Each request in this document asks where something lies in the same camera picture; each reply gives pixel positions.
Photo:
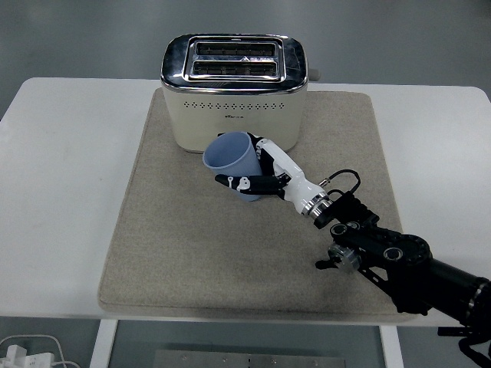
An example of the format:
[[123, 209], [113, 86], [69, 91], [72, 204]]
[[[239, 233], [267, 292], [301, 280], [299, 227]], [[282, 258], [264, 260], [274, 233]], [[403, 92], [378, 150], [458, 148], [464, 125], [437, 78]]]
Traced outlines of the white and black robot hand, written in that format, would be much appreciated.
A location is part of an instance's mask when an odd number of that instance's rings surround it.
[[251, 133], [219, 135], [206, 148], [203, 164], [216, 174], [218, 183], [246, 201], [274, 195], [291, 202], [298, 213], [311, 215], [328, 197], [276, 143]]

